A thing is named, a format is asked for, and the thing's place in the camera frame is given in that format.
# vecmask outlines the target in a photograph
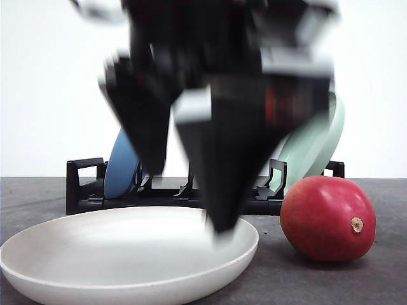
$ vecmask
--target gray table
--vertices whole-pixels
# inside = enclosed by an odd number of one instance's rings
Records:
[[[234,282],[190,305],[407,304],[407,179],[355,179],[376,208],[376,240],[363,258],[319,264],[297,254],[278,217],[244,216],[260,234],[249,267]],[[1,179],[1,243],[19,231],[64,216],[65,180]],[[38,304],[1,275],[1,304]]]

